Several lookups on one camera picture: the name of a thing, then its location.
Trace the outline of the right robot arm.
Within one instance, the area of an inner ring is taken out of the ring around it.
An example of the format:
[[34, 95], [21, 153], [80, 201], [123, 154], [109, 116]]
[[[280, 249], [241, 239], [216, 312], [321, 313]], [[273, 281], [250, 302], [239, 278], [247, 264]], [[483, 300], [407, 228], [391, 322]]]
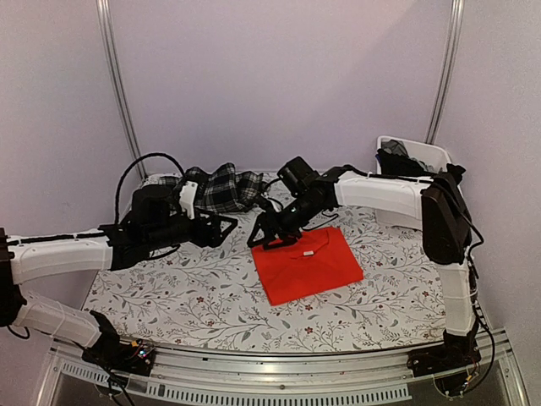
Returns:
[[262, 212], [248, 245], [268, 250], [295, 244], [313, 217], [338, 207], [371, 208], [385, 226], [421, 231], [424, 253], [442, 283], [445, 332], [453, 337], [438, 348], [436, 357], [443, 368], [454, 369], [470, 353], [464, 337], [478, 330], [469, 259], [473, 225], [459, 189], [464, 173], [463, 167], [450, 162], [439, 173], [417, 177], [364, 173], [351, 165], [318, 173], [297, 156], [277, 173], [292, 203], [278, 210], [260, 197]]

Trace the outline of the black white plaid skirt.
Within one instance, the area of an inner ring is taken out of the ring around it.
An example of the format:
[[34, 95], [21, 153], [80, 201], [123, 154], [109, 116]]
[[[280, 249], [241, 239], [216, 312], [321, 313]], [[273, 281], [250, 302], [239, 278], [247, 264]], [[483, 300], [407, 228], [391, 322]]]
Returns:
[[163, 175], [158, 178], [158, 184], [166, 185], [175, 192], [180, 191], [188, 181], [197, 184], [195, 208], [223, 214], [249, 211], [269, 184], [263, 173], [238, 172], [231, 162], [220, 165], [212, 173], [200, 167], [191, 167], [184, 175]]

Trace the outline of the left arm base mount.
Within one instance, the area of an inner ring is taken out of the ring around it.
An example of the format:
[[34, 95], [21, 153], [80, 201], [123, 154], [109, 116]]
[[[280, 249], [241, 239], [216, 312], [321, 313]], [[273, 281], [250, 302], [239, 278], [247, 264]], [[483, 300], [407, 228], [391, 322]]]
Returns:
[[98, 365], [103, 370], [150, 376], [156, 359], [155, 345], [140, 338], [124, 343], [103, 314], [93, 310], [90, 314], [96, 319], [101, 335], [93, 346], [83, 350], [82, 360]]

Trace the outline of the red orange garment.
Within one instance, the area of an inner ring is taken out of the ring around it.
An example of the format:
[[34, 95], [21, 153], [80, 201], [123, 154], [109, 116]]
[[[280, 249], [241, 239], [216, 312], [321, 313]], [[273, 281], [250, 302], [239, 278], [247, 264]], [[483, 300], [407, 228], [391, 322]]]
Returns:
[[363, 280], [363, 269], [339, 228], [306, 232], [296, 244], [287, 247], [256, 247], [252, 256], [272, 306]]

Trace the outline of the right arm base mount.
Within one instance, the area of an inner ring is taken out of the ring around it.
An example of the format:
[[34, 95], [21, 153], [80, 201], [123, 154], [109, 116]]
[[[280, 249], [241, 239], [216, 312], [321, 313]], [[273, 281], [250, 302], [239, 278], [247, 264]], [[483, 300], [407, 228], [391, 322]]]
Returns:
[[407, 368], [419, 377], [475, 364], [481, 360], [475, 335], [475, 331], [457, 336], [444, 330], [442, 344], [415, 349], [407, 354]]

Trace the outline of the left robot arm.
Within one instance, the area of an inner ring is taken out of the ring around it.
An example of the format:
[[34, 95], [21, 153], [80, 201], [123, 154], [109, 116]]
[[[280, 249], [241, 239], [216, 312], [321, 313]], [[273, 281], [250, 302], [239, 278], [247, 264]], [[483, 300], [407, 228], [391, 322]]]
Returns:
[[236, 219], [194, 207], [197, 185], [175, 192], [151, 184], [132, 194], [121, 222], [84, 233], [33, 238], [1, 236], [1, 325], [31, 328], [69, 340], [108, 367], [126, 358], [112, 323], [101, 313], [84, 312], [31, 292], [31, 280], [71, 272], [119, 271], [168, 255], [181, 244], [216, 248], [238, 225]]

